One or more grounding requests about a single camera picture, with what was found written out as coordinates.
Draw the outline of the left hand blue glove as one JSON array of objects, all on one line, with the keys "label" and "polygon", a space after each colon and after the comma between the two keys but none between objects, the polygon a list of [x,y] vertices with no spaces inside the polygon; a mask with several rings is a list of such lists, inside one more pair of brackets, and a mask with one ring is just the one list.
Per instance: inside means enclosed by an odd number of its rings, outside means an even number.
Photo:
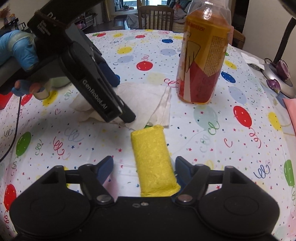
[{"label": "left hand blue glove", "polygon": [[[1,67],[10,59],[15,59],[20,67],[26,72],[32,70],[39,63],[35,44],[35,36],[20,30],[1,30]],[[1,73],[1,94],[6,95],[12,92],[18,97],[32,94],[38,100],[49,97],[50,90],[46,89],[39,82],[17,79],[6,82],[5,75],[10,71],[5,68]]]}]

